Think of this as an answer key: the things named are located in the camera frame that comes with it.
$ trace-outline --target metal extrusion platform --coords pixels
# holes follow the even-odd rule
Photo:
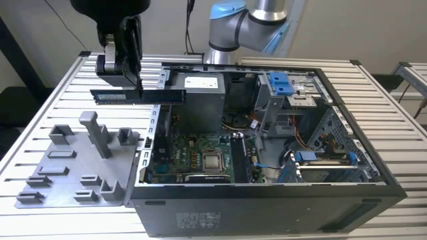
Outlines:
[[[53,95],[0,161],[0,236],[11,239],[149,239],[137,211],[121,207],[17,209],[17,195],[26,186],[49,149],[54,125],[79,123],[82,111],[97,111],[99,124],[115,131],[130,127],[143,139],[149,133],[150,105],[97,105],[91,89],[115,89],[95,73],[97,54],[79,57]],[[158,86],[162,62],[201,63],[197,55],[146,55],[143,85]],[[349,235],[307,235],[305,239],[427,238],[427,132],[403,110],[362,65],[345,60],[243,57],[243,65],[322,68],[357,122],[409,195],[391,209]],[[233,239],[302,239],[301,236],[254,236]]]
[[[401,62],[394,70],[427,99],[427,63]]]

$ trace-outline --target green circuit board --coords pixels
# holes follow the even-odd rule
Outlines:
[[[246,138],[247,154],[250,159],[257,157],[255,139]],[[203,155],[221,155],[222,167],[218,172],[205,172]],[[154,182],[175,184],[183,183],[186,175],[222,174],[229,175],[235,182],[234,159],[231,153],[230,136],[189,135],[177,136],[173,141],[171,163],[157,164],[154,168]]]

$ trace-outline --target motherboard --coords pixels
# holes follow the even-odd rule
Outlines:
[[[255,137],[245,137],[245,150],[249,161],[258,161]],[[218,176],[226,182],[235,183],[235,176],[243,169],[234,162],[230,136],[221,135],[181,135],[173,139],[170,164],[157,163],[154,167],[154,183],[189,183],[189,177]],[[253,169],[251,181],[261,180],[261,170]]]

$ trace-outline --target open computer tower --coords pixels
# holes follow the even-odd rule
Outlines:
[[[151,237],[349,233],[406,193],[317,68],[163,63],[131,172]]]

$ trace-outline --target cpu socket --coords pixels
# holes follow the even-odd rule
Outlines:
[[[202,152],[202,170],[206,173],[223,172],[223,152],[218,150],[205,150]]]

